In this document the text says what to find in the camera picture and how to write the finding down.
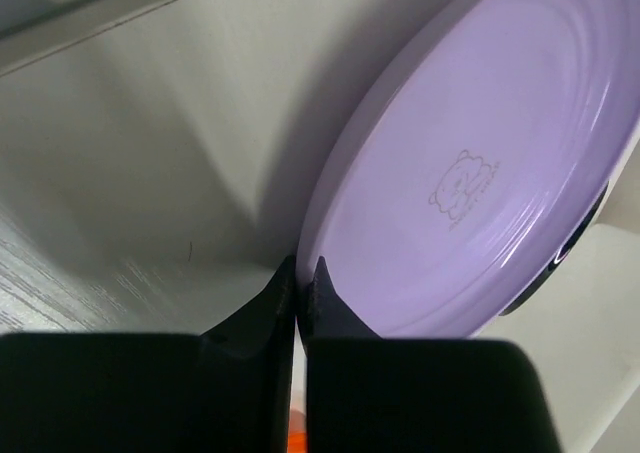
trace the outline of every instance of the bear logo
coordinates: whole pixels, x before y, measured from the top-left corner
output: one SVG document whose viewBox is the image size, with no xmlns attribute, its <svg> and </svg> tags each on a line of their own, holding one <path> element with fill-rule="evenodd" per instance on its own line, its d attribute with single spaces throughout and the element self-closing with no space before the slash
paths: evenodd
<svg viewBox="0 0 640 453">
<path fill-rule="evenodd" d="M 463 150 L 451 168 L 444 174 L 429 203 L 438 206 L 451 220 L 459 220 L 472 206 L 477 193 L 493 178 L 494 168 L 481 156 L 471 156 Z"/>
</svg>

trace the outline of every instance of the purple plate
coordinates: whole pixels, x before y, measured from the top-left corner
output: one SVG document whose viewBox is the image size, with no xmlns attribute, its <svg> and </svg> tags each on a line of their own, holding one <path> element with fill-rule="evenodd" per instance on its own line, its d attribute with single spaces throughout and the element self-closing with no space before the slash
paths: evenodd
<svg viewBox="0 0 640 453">
<path fill-rule="evenodd" d="M 640 0 L 455 2 L 340 137 L 305 219 L 301 286 L 323 256 L 377 334 L 473 334 L 581 223 L 639 105 Z"/>
</svg>

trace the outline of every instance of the orange object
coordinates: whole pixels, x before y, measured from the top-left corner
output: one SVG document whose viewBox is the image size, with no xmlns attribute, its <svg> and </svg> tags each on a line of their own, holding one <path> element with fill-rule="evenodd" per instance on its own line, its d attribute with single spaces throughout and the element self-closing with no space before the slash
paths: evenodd
<svg viewBox="0 0 640 453">
<path fill-rule="evenodd" d="M 304 432 L 290 434 L 287 453 L 307 453 L 307 434 Z"/>
</svg>

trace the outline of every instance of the cartoon bear print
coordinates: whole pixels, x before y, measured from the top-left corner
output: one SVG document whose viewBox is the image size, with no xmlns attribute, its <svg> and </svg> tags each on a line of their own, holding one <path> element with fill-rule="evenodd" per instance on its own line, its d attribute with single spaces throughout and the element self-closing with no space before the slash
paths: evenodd
<svg viewBox="0 0 640 453">
<path fill-rule="evenodd" d="M 471 156 L 463 150 L 458 159 L 440 180 L 429 203 L 437 205 L 441 213 L 446 213 L 452 220 L 458 219 L 474 198 L 478 189 L 486 184 L 493 174 L 493 169 L 481 156 Z"/>
</svg>

